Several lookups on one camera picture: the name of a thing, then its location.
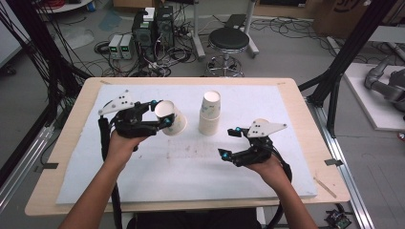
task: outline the black stool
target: black stool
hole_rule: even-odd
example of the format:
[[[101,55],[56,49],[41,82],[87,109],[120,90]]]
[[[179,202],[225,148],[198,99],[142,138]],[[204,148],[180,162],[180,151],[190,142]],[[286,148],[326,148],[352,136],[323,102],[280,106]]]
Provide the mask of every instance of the black stool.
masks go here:
[[[209,34],[208,43],[211,48],[224,55],[212,57],[211,62],[206,66],[205,76],[209,76],[208,73],[217,76],[245,76],[241,62],[229,56],[231,53],[242,52],[247,48],[249,37],[244,32],[233,28],[220,28]]]

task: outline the gray machine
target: gray machine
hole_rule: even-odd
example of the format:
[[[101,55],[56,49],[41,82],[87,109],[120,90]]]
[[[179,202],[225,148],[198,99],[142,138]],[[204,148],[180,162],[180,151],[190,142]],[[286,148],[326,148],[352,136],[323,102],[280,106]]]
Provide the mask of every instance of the gray machine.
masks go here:
[[[364,86],[384,95],[384,98],[393,103],[394,107],[405,112],[405,69],[391,73],[388,84],[379,81],[389,63],[390,59],[386,58],[371,69],[366,76]]]

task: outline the paper cup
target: paper cup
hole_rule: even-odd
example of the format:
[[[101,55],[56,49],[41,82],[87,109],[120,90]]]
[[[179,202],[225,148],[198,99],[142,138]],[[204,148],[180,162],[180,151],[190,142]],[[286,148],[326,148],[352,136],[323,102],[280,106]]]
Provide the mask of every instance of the paper cup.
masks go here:
[[[203,95],[200,115],[206,119],[215,119],[221,114],[221,95],[215,91]]]
[[[172,101],[163,100],[155,108],[155,115],[158,118],[168,116],[170,114],[175,115],[175,120],[170,127],[163,128],[162,131],[166,135],[177,135],[185,129],[187,126],[187,118],[177,109]]]
[[[214,119],[206,119],[200,115],[199,131],[203,135],[214,135],[218,132],[218,126],[220,124],[220,117]]]

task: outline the power supply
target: power supply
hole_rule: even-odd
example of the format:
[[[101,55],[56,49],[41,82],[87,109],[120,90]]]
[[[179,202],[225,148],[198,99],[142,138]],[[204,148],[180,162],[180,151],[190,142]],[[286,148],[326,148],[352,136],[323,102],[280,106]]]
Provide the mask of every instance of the power supply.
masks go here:
[[[121,48],[119,44],[121,43],[122,35],[114,35],[108,48],[110,50],[110,57],[112,59],[122,59]]]
[[[122,40],[121,40],[121,43],[119,46],[121,48],[122,58],[132,59],[132,57],[134,56],[134,51],[135,51],[134,36],[132,36],[131,34],[125,34],[122,37]]]

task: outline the hand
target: hand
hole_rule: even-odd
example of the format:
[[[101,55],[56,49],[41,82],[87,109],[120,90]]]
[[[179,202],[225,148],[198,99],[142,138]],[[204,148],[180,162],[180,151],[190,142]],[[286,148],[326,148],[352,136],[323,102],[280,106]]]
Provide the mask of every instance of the hand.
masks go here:
[[[112,165],[118,168],[119,171],[122,171],[129,158],[131,158],[134,148],[146,138],[147,136],[126,138],[118,135],[117,131],[113,131],[111,133],[108,155],[104,163]]]
[[[282,192],[284,188],[290,186],[283,166],[276,156],[271,156],[265,162],[247,165],[246,167],[258,173],[276,193]]]

